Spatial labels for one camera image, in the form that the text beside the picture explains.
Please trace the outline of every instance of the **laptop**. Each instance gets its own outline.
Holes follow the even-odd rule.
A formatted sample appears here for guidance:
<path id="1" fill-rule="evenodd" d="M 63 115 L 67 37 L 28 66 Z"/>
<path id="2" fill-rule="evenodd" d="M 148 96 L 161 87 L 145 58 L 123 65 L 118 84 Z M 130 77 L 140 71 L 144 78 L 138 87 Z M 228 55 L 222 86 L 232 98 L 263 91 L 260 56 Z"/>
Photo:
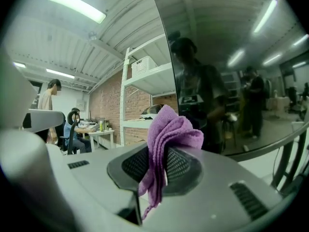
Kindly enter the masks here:
<path id="1" fill-rule="evenodd" d="M 104 124 L 104 120 L 105 118 L 96 118 L 96 121 L 98 122 L 98 124 L 94 127 L 91 127 L 91 129 L 98 130 L 100 128 L 100 121 L 102 121 L 102 123 Z"/>

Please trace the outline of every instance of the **black mesh vent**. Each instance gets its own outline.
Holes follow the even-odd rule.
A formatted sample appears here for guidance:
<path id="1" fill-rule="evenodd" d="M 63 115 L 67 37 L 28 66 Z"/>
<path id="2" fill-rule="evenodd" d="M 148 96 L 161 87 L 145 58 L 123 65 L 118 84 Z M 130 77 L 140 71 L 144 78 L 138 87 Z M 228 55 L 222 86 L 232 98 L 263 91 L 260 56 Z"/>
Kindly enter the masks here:
<path id="1" fill-rule="evenodd" d="M 87 164 L 89 164 L 88 161 L 82 160 L 82 161 L 78 161 L 78 162 L 74 162 L 74 163 L 69 163 L 68 166 L 69 166 L 70 169 L 72 169 L 72 168 L 78 168 L 78 167 L 81 167 L 81 166 L 85 166 Z"/>
<path id="2" fill-rule="evenodd" d="M 144 148 L 124 160 L 121 164 L 123 171 L 132 179 L 140 182 L 146 174 L 149 167 L 148 148 Z"/>
<path id="3" fill-rule="evenodd" d="M 259 218 L 268 211 L 245 184 L 234 183 L 230 188 L 233 190 L 252 220 Z"/>
<path id="4" fill-rule="evenodd" d="M 188 160 L 173 149 L 169 148 L 165 151 L 164 159 L 166 162 L 165 171 L 169 183 L 177 180 L 190 169 Z"/>

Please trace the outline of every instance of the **towel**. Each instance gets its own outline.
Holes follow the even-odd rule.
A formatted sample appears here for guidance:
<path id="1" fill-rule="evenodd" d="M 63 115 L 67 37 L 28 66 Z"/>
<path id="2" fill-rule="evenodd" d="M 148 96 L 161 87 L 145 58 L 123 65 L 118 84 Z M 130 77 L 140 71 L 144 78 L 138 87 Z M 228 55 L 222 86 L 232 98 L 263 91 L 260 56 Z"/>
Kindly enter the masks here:
<path id="1" fill-rule="evenodd" d="M 148 191 L 149 206 L 142 219 L 162 201 L 162 188 L 166 185 L 163 155 L 166 143 L 186 145 L 201 149 L 204 135 L 195 130 L 184 116 L 178 116 L 168 105 L 164 105 L 148 130 L 149 169 L 139 184 L 139 196 Z"/>

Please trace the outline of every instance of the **seated person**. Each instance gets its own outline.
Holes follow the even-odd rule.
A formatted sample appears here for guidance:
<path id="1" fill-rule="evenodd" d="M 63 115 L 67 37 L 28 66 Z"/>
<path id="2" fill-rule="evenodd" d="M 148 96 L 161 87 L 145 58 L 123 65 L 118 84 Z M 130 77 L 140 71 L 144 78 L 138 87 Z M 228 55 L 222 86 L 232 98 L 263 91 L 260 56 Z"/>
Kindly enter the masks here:
<path id="1" fill-rule="evenodd" d="M 78 112 L 78 115 L 73 115 L 72 116 L 72 120 L 76 119 L 80 119 L 79 118 L 79 112 L 80 110 L 78 108 L 72 108 L 72 111 L 76 110 Z M 69 138 L 70 137 L 70 130 L 71 130 L 72 125 L 70 125 L 68 122 L 66 122 L 66 124 L 64 125 L 64 129 L 63 129 L 63 135 L 64 137 Z M 90 141 L 84 138 L 77 138 L 77 133 L 89 133 L 89 132 L 95 132 L 95 129 L 81 129 L 78 127 L 75 127 L 74 129 L 74 134 L 73 134 L 73 147 L 76 147 L 80 150 L 81 154 L 82 153 L 88 153 L 91 152 L 91 144 Z M 69 140 L 66 139 L 65 141 L 65 145 L 68 146 L 69 144 Z"/>

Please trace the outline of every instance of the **white ceiling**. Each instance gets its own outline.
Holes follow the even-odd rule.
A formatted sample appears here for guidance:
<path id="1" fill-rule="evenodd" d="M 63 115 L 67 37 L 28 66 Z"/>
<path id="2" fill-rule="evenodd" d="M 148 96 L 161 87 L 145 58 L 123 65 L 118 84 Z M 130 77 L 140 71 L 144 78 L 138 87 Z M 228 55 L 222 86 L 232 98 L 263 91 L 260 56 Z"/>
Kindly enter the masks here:
<path id="1" fill-rule="evenodd" d="M 32 80 L 59 78 L 77 90 L 89 92 L 122 68 L 128 47 L 164 33 L 154 0 L 83 0 L 107 17 L 101 24 L 47 0 L 24 0 L 8 31 L 5 46 L 13 61 L 25 63 L 21 71 Z M 281 61 L 308 50 L 308 44 L 289 46 L 304 31 L 284 0 L 278 0 L 262 33 L 252 29 L 270 0 L 161 0 L 167 33 L 180 30 L 199 47 L 198 57 L 217 67 L 238 48 L 246 47 L 242 61 L 260 64 L 277 51 L 289 51 Z M 96 35 L 90 39 L 89 34 Z M 46 68 L 75 75 L 55 76 Z"/>

